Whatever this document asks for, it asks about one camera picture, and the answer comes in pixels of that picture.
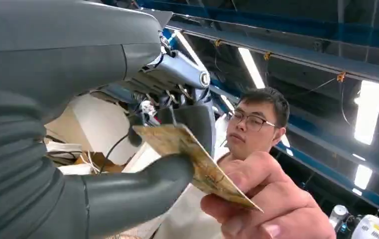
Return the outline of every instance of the fluorescent light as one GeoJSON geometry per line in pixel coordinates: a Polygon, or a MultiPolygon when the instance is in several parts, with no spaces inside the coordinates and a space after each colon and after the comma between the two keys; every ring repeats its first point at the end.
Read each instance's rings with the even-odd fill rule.
{"type": "Polygon", "coordinates": [[[370,181],[373,171],[363,165],[358,165],[357,174],[355,176],[355,185],[361,189],[366,189],[370,181]]]}
{"type": "Polygon", "coordinates": [[[293,152],[292,152],[292,150],[290,150],[290,149],[288,149],[288,148],[286,149],[286,153],[289,154],[290,156],[293,156],[293,152]]]}
{"type": "Polygon", "coordinates": [[[185,47],[185,49],[189,52],[189,55],[191,55],[192,59],[194,59],[195,63],[197,63],[199,67],[202,67],[206,70],[207,68],[205,68],[204,64],[201,62],[200,58],[198,58],[194,49],[192,49],[191,45],[189,45],[189,42],[185,39],[182,33],[180,31],[175,31],[175,34],[179,41],[182,43],[182,45],[185,47]]]}
{"type": "Polygon", "coordinates": [[[354,193],[362,196],[362,192],[360,190],[356,189],[356,188],[352,189],[352,192],[354,192],[354,193]]]}
{"type": "Polygon", "coordinates": [[[221,95],[220,96],[222,98],[222,100],[225,102],[226,106],[231,110],[231,111],[234,111],[235,108],[233,107],[232,103],[230,103],[230,101],[228,100],[228,98],[224,95],[221,95]]]}
{"type": "Polygon", "coordinates": [[[259,74],[259,71],[255,65],[253,56],[251,55],[250,51],[246,48],[238,48],[239,53],[242,56],[242,59],[245,62],[245,65],[248,68],[248,71],[250,72],[251,78],[254,81],[254,84],[257,88],[264,88],[264,82],[262,81],[261,75],[259,74]]]}
{"type": "Polygon", "coordinates": [[[282,143],[283,143],[284,146],[290,148],[289,140],[287,139],[287,137],[286,137],[285,134],[282,136],[281,141],[282,141],[282,143]]]}
{"type": "Polygon", "coordinates": [[[362,158],[361,156],[359,156],[359,155],[357,155],[357,154],[352,154],[353,156],[355,156],[355,157],[357,157],[357,158],[359,158],[360,160],[362,160],[362,161],[366,161],[366,159],[364,159],[364,158],[362,158]]]}
{"type": "Polygon", "coordinates": [[[362,81],[358,100],[358,115],[355,125],[355,138],[370,145],[379,117],[379,84],[362,81]]]}

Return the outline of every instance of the nose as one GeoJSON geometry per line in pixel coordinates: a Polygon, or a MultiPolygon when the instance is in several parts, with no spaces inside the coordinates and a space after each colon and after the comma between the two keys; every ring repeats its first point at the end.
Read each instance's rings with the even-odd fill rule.
{"type": "Polygon", "coordinates": [[[237,125],[236,129],[245,132],[247,130],[247,125],[245,124],[245,120],[241,120],[237,125]]]}

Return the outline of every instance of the ear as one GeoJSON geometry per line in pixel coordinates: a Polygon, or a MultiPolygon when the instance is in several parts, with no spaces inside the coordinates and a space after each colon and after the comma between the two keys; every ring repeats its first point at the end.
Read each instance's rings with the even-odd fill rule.
{"type": "Polygon", "coordinates": [[[286,133],[286,128],[282,127],[282,128],[278,128],[275,133],[274,133],[274,138],[273,138],[273,141],[271,142],[271,144],[273,146],[275,146],[276,144],[278,144],[282,138],[282,136],[286,133]]]}

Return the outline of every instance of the banknote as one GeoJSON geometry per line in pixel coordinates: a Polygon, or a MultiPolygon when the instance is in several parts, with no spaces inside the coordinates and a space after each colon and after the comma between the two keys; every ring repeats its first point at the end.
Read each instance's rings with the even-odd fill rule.
{"type": "Polygon", "coordinates": [[[185,125],[134,126],[133,129],[161,156],[188,154],[195,168],[192,184],[201,191],[262,211],[234,185],[185,125]]]}

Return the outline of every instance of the eyeglasses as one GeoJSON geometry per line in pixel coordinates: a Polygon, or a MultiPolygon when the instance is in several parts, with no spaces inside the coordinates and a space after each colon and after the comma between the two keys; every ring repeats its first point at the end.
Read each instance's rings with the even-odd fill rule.
{"type": "Polygon", "coordinates": [[[244,118],[246,118],[245,125],[247,126],[247,130],[249,131],[258,132],[261,130],[264,124],[276,127],[276,125],[258,116],[245,116],[244,114],[237,111],[233,112],[233,116],[230,118],[230,121],[233,121],[233,123],[239,124],[242,120],[244,120],[244,118]]]}

